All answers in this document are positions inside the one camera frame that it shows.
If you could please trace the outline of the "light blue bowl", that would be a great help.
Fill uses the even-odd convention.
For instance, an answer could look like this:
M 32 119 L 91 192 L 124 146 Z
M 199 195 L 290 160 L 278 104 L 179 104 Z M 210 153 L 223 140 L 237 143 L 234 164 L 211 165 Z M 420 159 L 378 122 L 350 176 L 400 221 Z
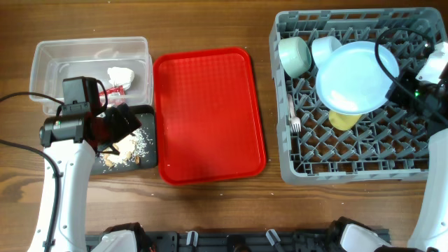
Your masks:
M 320 68 L 329 59 L 333 51 L 341 46 L 341 42 L 334 36 L 314 40 L 311 45 L 311 54 L 315 65 Z

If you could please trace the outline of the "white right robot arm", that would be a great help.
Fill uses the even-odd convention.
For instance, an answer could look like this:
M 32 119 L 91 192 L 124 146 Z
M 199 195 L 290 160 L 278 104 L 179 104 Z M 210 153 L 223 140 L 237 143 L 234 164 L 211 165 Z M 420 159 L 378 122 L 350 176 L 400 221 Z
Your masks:
M 407 246 L 421 251 L 447 250 L 447 78 L 429 82 L 415 73 L 400 74 L 389 97 L 426 117 L 429 167 L 416 227 Z

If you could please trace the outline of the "light blue plate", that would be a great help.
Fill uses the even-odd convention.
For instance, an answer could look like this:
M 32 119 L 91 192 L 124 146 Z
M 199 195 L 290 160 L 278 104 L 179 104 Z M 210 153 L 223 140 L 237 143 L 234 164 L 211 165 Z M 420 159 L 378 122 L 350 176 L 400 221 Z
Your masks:
M 383 106 L 393 81 L 375 57 L 375 43 L 357 41 L 339 47 L 318 65 L 316 93 L 332 111 L 369 113 Z

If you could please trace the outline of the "mint green bowl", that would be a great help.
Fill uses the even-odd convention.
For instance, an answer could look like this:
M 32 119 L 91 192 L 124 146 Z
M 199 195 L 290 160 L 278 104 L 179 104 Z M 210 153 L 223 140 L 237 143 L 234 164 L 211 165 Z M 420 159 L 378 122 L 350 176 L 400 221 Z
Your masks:
M 300 37 L 281 39 L 279 58 L 283 69 L 291 78 L 297 78 L 309 70 L 312 57 L 307 43 Z

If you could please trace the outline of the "white plastic fork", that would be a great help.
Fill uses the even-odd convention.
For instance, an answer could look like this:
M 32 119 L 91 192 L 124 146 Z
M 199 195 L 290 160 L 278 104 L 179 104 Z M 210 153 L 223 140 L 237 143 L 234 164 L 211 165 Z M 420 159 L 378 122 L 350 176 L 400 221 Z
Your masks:
M 293 97 L 290 94 L 287 94 L 287 100 L 291 129 L 294 133 L 299 133 L 301 131 L 301 122 L 300 119 L 296 116 Z

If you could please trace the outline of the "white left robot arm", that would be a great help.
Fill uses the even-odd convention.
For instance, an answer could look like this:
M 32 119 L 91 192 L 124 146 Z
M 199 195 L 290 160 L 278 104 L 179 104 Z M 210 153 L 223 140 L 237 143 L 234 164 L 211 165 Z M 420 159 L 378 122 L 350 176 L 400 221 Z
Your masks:
M 30 251 L 86 249 L 86 197 L 96 157 L 118 153 L 114 144 L 141 126 L 128 105 L 108 106 L 100 80 L 66 78 L 62 86 L 64 101 L 39 132 L 45 176 Z

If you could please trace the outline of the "yellow cup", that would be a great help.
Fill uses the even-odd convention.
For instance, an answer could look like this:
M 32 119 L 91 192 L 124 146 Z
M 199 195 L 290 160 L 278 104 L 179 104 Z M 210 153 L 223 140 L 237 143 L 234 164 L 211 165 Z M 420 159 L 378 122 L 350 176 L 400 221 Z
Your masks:
M 335 111 L 329 112 L 331 125 L 341 131 L 350 130 L 360 119 L 361 115 L 345 115 Z

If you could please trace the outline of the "red wrapper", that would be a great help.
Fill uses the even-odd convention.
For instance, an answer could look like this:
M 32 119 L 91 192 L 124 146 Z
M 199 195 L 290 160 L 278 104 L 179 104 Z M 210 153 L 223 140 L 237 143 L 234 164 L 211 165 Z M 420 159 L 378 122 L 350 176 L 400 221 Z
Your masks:
M 125 91 L 123 89 L 123 86 L 118 86 L 118 87 L 112 87 L 107 89 L 105 92 L 100 92 L 99 96 L 100 97 L 115 97 L 115 96 L 123 96 L 125 95 Z

